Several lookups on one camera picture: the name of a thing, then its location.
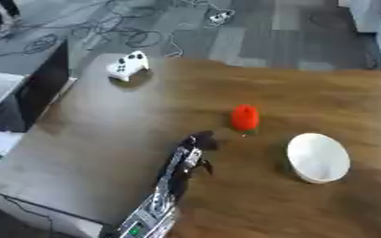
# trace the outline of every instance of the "white game controller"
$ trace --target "white game controller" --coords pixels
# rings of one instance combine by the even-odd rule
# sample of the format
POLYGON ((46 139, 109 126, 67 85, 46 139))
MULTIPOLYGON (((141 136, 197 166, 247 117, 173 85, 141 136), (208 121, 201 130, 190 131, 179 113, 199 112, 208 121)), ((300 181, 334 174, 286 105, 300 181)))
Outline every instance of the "white game controller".
POLYGON ((149 60, 141 51, 133 53, 119 59, 117 62, 107 66, 107 72, 110 77, 129 82, 130 76, 143 69, 149 69, 149 60))
POLYGON ((211 20, 212 24, 215 25, 222 25, 225 22, 227 22, 228 19, 230 19, 232 16, 234 16, 235 11, 228 10, 226 12, 218 13, 214 16, 211 16, 209 19, 211 20))

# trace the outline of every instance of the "wire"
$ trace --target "wire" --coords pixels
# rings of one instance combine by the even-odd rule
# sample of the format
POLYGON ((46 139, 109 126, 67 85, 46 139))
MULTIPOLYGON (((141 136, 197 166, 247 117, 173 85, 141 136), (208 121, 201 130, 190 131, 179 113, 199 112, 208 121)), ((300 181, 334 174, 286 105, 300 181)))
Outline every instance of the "wire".
MULTIPOLYGON (((85 38, 90 33, 94 33, 95 35, 101 36, 101 40, 105 43, 109 43, 111 38, 108 37, 110 33, 119 33, 121 36, 125 36, 125 44, 131 48, 141 48, 141 47, 150 47, 157 45, 162 39, 163 36, 161 33, 156 31, 146 31, 140 30, 138 28, 126 27, 119 29, 120 25, 124 22, 125 19, 136 19, 136 18, 145 18, 149 16, 153 16, 157 11, 154 7, 134 7, 135 12, 139 12, 139 14, 135 15, 123 15, 119 12, 116 12, 113 7, 114 2, 119 2, 123 0, 106 0, 100 1, 94 4, 82 6, 76 8, 75 10, 68 13, 66 16, 63 16, 59 19, 53 19, 46 22, 32 24, 32 25, 16 25, 13 29, 13 34, 9 37, 0 37, 0 43, 7 43, 14 36, 18 34, 25 33, 30 30, 37 29, 56 29, 56 30, 71 30, 71 35, 76 38, 85 38), (69 24, 69 25, 60 25, 60 26, 47 26, 47 24, 54 22, 56 20, 62 20, 72 14, 79 12, 81 10, 86 10, 89 7, 94 7, 98 5, 103 5, 106 7, 107 11, 111 12, 114 16, 108 18, 106 20, 98 21, 98 20, 88 20, 81 23, 69 24), (112 27, 106 27, 109 22, 115 22, 112 27), (146 40, 150 38, 152 35, 155 35, 155 40, 150 43, 146 43, 146 40)), ((39 52, 46 51, 56 45, 60 37, 55 33, 49 33, 44 36, 41 36, 37 39, 34 39, 29 44, 27 44, 21 51, 13 51, 13 52, 0 52, 0 57, 10 56, 10 55, 31 55, 39 52)))
MULTIPOLYGON (((217 12, 229 12, 230 13, 230 18, 229 19, 224 20, 223 22, 219 22, 219 23, 211 21, 209 25, 204 25, 202 27, 203 29, 216 28, 216 27, 222 26, 224 24, 227 24, 227 23, 229 23, 231 21, 232 17, 235 15, 235 11, 234 10, 231 10, 231 9, 221 9, 221 8, 217 7, 216 5, 210 3, 207 0, 203 0, 203 1, 196 0, 194 2, 191 2, 189 0, 175 0, 175 6, 177 6, 177 1, 186 3, 186 4, 194 6, 194 7, 208 7, 208 12, 209 12, 210 9, 214 9, 217 12)), ((185 50, 182 47, 180 47, 177 42, 175 42, 175 37, 174 37, 173 34, 175 32, 177 32, 177 31, 191 31, 192 29, 180 29, 179 28, 180 26, 189 26, 191 28, 198 28, 197 25, 190 24, 190 23, 187 23, 187 22, 182 22, 182 23, 178 24, 177 28, 175 30, 173 30, 168 35, 169 43, 170 43, 170 45, 173 48, 176 49, 176 51, 173 51, 173 52, 171 52, 169 54, 164 55, 165 57, 168 57, 168 58, 181 58, 185 54, 185 50)))
MULTIPOLYGON (((94 34, 101 37, 99 43, 103 43, 103 44, 108 44, 112 41, 112 38, 110 37, 112 34, 118 34, 119 36, 124 38, 125 45, 133 49, 156 46, 160 42, 162 42, 165 38, 167 38, 167 41, 175 49, 175 51, 165 56, 169 58, 177 58, 177 57, 182 57, 184 55, 184 50, 178 45, 178 43, 175 42, 174 33, 176 31, 190 31, 191 30, 191 29, 179 29, 178 27, 182 25, 188 25, 194 28, 198 28, 198 26, 192 25, 186 22, 182 22, 178 24, 177 29, 169 33, 167 37, 165 37, 162 33, 158 31, 148 31, 148 30, 141 30, 136 27, 123 26, 123 24, 125 23, 125 20, 151 17, 161 12, 161 10, 160 9, 158 10, 156 7, 133 7, 134 14, 126 14, 126 13, 118 12, 115 10, 116 9, 115 3, 120 1, 127 2, 130 0, 99 1, 97 3, 78 7, 75 10, 68 13, 67 15, 60 17, 59 19, 48 20, 42 23, 31 24, 31 25, 24 25, 24 24, 16 25, 15 28, 13 29, 14 30, 13 34, 11 34, 9 37, 0 38, 0 44, 7 43, 14 36, 26 33, 30 30, 54 29, 54 30, 69 30, 71 31, 71 36, 77 39, 83 39, 91 34, 94 34), (99 6, 99 5, 104 6, 106 11, 110 12, 112 16, 109 16, 105 20, 87 20, 85 22, 68 24, 68 25, 58 25, 58 26, 48 25, 51 22, 68 18, 72 16, 74 13, 86 10, 90 7, 99 6)), ((188 0, 175 0, 175 1, 180 1, 194 7, 208 7, 208 10, 214 9, 218 12, 229 11, 232 16, 235 14, 235 11, 233 10, 220 9, 216 5, 211 4, 206 0, 203 0, 203 1, 198 0, 195 2, 191 2, 188 0)), ((203 29, 215 28, 228 22, 229 22, 228 20, 225 20, 224 22, 221 22, 221 23, 211 22, 209 25, 205 25, 202 28, 203 29)), ((12 52, 0 51, 0 57, 11 56, 11 55, 32 55, 32 54, 40 53, 55 46, 59 41, 62 40, 61 38, 64 38, 64 37, 59 36, 56 33, 48 33, 46 35, 43 35, 39 38, 32 40, 21 51, 12 51, 12 52)), ((93 49, 94 47, 87 48, 86 50, 93 50, 93 49)))
POLYGON ((14 201, 12 198, 8 197, 8 196, 5 196, 5 195, 2 195, 2 197, 8 201, 9 203, 15 205, 16 207, 18 207, 20 210, 22 210, 23 212, 25 213, 28 213, 28 214, 32 214, 32 215, 35 215, 37 217, 40 217, 40 218, 45 218, 47 219, 48 223, 49 223, 49 238, 53 238, 55 235, 55 232, 54 232, 54 228, 53 228, 53 219, 50 217, 50 216, 47 216, 47 215, 43 215, 43 214, 40 214, 40 213, 36 213, 36 212, 33 212, 33 211, 30 211, 26 208, 24 208, 21 204, 19 204, 18 202, 14 201))

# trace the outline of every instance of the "robotic hand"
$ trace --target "robotic hand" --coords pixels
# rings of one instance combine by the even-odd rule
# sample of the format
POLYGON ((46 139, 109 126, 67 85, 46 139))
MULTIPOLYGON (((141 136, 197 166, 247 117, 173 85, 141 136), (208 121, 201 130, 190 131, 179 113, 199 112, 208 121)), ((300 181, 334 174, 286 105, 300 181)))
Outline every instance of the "robotic hand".
POLYGON ((171 205, 176 205, 188 188, 188 180, 197 167, 213 173, 211 163, 203 159, 204 151, 216 150, 217 142, 212 131, 203 131, 184 139, 159 175, 155 193, 151 199, 151 212, 163 214, 171 205))
POLYGON ((161 169, 154 192, 123 222, 111 231, 110 238, 162 238, 177 220, 177 203, 188 188, 192 172, 204 167, 210 174, 213 167, 203 159, 205 151, 216 150, 212 131, 188 136, 178 144, 161 169))

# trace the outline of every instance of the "orange ball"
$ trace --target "orange ball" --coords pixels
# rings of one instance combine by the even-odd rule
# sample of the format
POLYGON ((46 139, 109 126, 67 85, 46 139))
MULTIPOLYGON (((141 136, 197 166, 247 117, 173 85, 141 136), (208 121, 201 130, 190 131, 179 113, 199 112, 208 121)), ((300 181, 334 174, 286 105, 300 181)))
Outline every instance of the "orange ball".
POLYGON ((254 130, 259 121, 258 110, 250 105, 239 105, 231 114, 231 124, 237 130, 254 130))

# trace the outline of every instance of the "brown table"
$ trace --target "brown table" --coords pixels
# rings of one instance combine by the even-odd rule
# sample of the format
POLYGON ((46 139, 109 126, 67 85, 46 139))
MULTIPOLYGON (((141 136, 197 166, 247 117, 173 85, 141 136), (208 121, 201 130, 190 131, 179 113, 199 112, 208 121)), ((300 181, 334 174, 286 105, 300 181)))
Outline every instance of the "brown table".
POLYGON ((97 58, 0 165, 0 192, 115 224, 151 190, 172 146, 220 131, 215 175, 197 172, 171 237, 381 237, 381 72, 306 73, 166 59, 132 86, 97 58), (261 110, 253 137, 227 132, 240 103, 261 110), (285 159, 299 133, 339 139, 341 181, 310 185, 285 159))

